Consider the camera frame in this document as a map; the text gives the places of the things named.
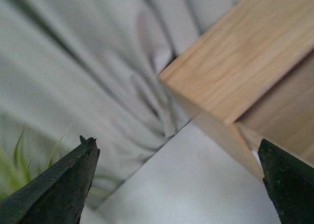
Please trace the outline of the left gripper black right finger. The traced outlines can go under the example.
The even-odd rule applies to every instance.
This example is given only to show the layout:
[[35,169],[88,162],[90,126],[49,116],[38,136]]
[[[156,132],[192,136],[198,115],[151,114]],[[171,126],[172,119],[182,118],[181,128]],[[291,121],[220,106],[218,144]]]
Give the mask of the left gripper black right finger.
[[314,169],[266,139],[258,149],[268,196],[283,224],[314,222]]

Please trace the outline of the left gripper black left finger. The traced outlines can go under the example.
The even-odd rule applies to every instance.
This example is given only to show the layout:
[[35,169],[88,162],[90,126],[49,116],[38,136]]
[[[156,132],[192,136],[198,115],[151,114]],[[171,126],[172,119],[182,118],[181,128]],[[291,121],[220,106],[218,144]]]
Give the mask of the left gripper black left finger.
[[80,145],[0,203],[2,224],[78,224],[100,156],[96,139]]

